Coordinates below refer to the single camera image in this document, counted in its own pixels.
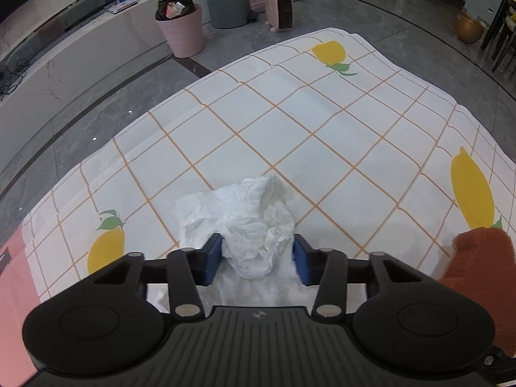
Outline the white tissue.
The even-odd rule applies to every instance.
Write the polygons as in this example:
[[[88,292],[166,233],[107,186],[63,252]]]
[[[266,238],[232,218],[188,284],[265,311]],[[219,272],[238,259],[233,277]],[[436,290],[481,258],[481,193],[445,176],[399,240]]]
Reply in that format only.
[[[200,290],[207,308],[306,302],[292,260],[295,220],[286,200],[281,180],[269,175],[176,202],[180,246],[201,248],[214,233],[223,237],[223,261],[213,283]]]

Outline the brown felt piece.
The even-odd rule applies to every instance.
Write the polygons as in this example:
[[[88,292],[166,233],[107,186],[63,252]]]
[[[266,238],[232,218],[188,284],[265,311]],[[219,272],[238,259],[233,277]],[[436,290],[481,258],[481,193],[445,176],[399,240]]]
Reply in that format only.
[[[496,227],[477,228],[453,239],[454,256],[439,282],[478,302],[494,320],[494,345],[515,356],[515,250]]]

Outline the pink small heater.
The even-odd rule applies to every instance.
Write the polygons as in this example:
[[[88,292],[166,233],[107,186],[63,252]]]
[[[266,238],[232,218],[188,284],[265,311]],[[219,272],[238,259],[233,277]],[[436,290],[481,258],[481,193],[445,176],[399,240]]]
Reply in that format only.
[[[272,32],[284,32],[293,26],[292,0],[265,0],[266,24]]]

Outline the lemon pattern tablecloth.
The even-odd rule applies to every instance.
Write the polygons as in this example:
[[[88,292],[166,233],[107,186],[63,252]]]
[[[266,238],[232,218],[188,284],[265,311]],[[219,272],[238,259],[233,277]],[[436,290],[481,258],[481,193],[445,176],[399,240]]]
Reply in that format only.
[[[23,221],[23,298],[87,274],[108,242],[179,245],[175,201],[278,176],[299,232],[354,258],[385,249],[426,273],[476,224],[515,231],[515,165],[451,95],[357,34],[327,28],[179,91],[74,166]]]

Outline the pink waste bin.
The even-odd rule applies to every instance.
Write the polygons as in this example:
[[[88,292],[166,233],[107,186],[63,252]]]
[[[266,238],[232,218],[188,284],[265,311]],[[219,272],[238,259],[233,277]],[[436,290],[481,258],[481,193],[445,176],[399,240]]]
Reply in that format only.
[[[202,6],[193,0],[159,0],[155,20],[175,57],[203,50]]]

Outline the brass bowl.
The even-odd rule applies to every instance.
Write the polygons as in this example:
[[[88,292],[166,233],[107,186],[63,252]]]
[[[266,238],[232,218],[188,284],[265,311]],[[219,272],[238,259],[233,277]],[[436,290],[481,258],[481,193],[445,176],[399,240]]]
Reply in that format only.
[[[485,28],[478,20],[461,11],[456,17],[455,31],[464,44],[472,45],[482,38]]]

